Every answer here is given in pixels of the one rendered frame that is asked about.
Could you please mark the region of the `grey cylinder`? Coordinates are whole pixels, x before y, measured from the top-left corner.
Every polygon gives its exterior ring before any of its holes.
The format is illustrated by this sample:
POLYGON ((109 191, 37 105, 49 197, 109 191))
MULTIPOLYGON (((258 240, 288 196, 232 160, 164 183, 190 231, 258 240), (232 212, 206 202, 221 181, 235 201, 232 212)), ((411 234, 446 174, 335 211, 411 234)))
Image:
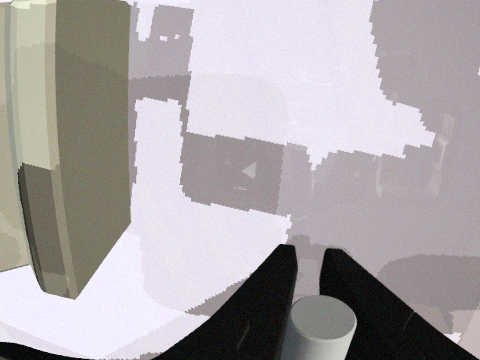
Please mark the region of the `grey cylinder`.
POLYGON ((352 309, 335 297, 297 300, 289 308, 280 360, 344 360, 356 319, 352 309))

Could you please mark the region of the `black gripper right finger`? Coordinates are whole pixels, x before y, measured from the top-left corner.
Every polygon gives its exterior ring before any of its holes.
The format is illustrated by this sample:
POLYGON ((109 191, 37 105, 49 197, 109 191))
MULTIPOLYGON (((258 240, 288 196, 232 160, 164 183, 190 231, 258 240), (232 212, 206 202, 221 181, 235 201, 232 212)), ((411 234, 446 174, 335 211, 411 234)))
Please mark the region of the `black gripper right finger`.
POLYGON ((479 360, 427 323, 341 248, 325 249, 319 295, 343 301, 357 317, 344 360, 479 360))

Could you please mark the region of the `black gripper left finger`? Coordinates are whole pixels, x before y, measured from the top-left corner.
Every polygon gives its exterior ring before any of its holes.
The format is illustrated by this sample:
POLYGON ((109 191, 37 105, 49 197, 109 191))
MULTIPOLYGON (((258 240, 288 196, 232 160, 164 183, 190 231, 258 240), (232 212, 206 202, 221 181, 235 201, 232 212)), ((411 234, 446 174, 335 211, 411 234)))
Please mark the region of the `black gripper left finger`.
MULTIPOLYGON (((297 271, 295 245, 280 244, 219 311, 152 360, 280 360, 297 271)), ((95 359, 0 341, 0 360, 95 359)))

